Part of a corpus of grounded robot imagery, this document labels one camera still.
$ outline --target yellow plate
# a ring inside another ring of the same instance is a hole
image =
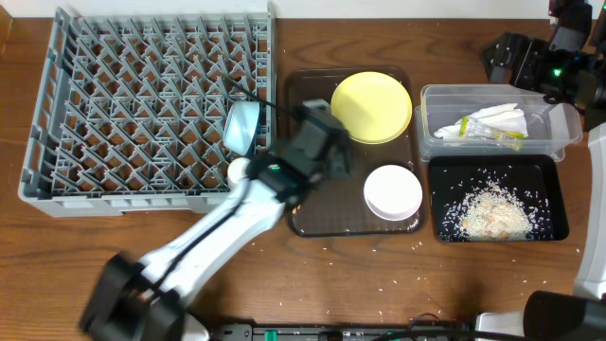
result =
[[[354,141],[379,144],[398,137],[410,123],[413,105],[399,81],[379,73],[347,77],[332,94],[332,114]]]

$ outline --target wooden table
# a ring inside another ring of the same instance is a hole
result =
[[[119,250],[141,256],[200,219],[186,211],[50,219],[17,198],[50,25],[15,20],[0,55],[2,339],[83,339],[76,323],[105,261]],[[486,82],[479,50],[508,29],[549,35],[547,21],[280,20],[279,84],[301,68],[390,64],[408,72],[418,105],[425,84]],[[194,311],[211,324],[405,324],[424,312],[460,321],[522,310],[535,290],[570,294],[590,201],[586,137],[558,171],[571,230],[563,242],[446,244],[431,221],[413,236],[309,240],[281,222],[225,265]]]

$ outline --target crumpled paper towel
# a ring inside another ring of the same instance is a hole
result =
[[[522,133],[524,137],[528,137],[524,112],[521,109],[514,109],[517,105],[517,103],[497,105],[477,111],[468,117],[475,118],[491,128],[509,133]],[[466,138],[459,136],[462,121],[461,118],[452,126],[438,129],[434,136],[444,139]]]

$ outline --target black tray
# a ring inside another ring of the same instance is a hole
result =
[[[330,98],[336,86],[347,77],[364,71],[376,71],[401,81],[411,98],[410,80],[398,67],[373,66],[304,70],[294,72],[286,80],[286,106],[301,105],[304,100]],[[289,133],[298,127],[289,121]],[[380,145],[351,141],[355,170],[348,180],[327,181],[313,191],[305,203],[288,212],[289,226],[302,237],[354,236],[367,234],[413,233],[427,220],[428,202],[423,197],[419,211],[399,222],[388,222],[374,215],[364,201],[363,187],[367,176],[383,165],[400,165],[412,171],[425,188],[423,166],[418,158],[415,115],[408,128],[396,139]]]
[[[523,241],[562,241],[568,237],[568,220],[553,159],[546,155],[495,155],[443,156],[430,161],[431,206],[439,239],[467,242],[455,234],[457,220],[444,223],[446,212],[454,202],[460,203],[472,187],[483,188],[488,174],[495,172],[503,188],[516,188],[514,193],[525,204],[526,214],[531,206],[540,209],[536,215],[537,220],[543,217],[539,228]]]

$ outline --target gray dish rack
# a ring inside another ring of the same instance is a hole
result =
[[[276,97],[274,17],[71,18],[55,15],[19,184],[53,217],[124,211],[205,213],[229,191],[222,144],[231,104],[222,75]],[[255,153],[276,136],[265,107]]]

